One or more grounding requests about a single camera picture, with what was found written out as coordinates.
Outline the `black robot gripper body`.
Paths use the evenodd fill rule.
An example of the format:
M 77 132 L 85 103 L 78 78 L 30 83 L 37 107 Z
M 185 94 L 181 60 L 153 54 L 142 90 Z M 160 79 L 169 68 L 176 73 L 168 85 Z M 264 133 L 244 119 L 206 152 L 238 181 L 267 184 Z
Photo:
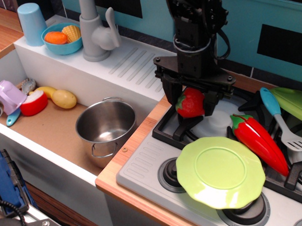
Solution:
M 158 56 L 154 58 L 156 77 L 163 76 L 178 78 L 182 87 L 192 87 L 202 92 L 221 90 L 223 97 L 233 95 L 235 77 L 222 70 L 210 54 L 186 54 L 179 52 L 176 56 Z

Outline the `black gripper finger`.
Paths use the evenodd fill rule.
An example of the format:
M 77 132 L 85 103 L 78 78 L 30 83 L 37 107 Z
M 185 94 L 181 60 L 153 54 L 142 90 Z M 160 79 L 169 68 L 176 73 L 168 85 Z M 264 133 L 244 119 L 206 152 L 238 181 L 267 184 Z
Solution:
M 163 76 L 162 87 L 168 102 L 172 105 L 176 105 L 183 91 L 180 80 L 171 76 Z
M 223 92 L 220 89 L 208 90 L 204 93 L 203 108 L 205 116 L 212 116 L 215 106 L 223 98 Z

